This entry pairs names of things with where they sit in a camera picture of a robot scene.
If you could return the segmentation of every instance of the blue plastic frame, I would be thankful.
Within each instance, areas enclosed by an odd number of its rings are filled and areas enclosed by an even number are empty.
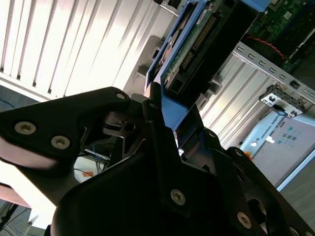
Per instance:
[[[180,123],[183,121],[183,119],[187,115],[189,109],[187,107],[179,104],[178,102],[174,101],[173,99],[166,97],[161,78],[163,78],[163,76],[166,74],[171,62],[173,61],[176,54],[180,50],[182,44],[184,43],[186,37],[188,36],[188,34],[189,34],[190,30],[192,29],[192,27],[194,26],[195,22],[198,20],[200,13],[202,12],[207,1],[208,0],[188,0],[186,2],[182,14],[177,18],[175,24],[173,25],[170,33],[168,34],[168,36],[167,36],[167,38],[163,44],[160,52],[158,53],[156,59],[154,60],[154,62],[152,63],[152,65],[150,66],[150,68],[147,72],[146,85],[145,85],[146,87],[149,85],[149,83],[151,81],[157,82],[161,85],[162,112],[163,112],[165,125],[167,127],[170,127],[173,131],[175,131],[177,129],[177,127],[180,125]],[[183,13],[186,11],[187,6],[190,3],[196,3],[197,4],[195,10],[193,11],[191,17],[189,18],[186,26],[183,28],[183,31],[182,31],[181,35],[179,36],[179,38],[177,39],[177,41],[173,47],[173,50],[171,51],[167,60],[164,62],[162,68],[159,70],[157,76],[155,78],[151,78],[150,74],[151,74],[153,68],[155,67],[155,65],[158,63],[161,56],[163,55],[163,53],[167,47],[167,44],[169,43],[170,39],[172,38],[172,35],[175,33],[177,25],[180,23],[180,20],[182,19],[183,15],[184,15]]]

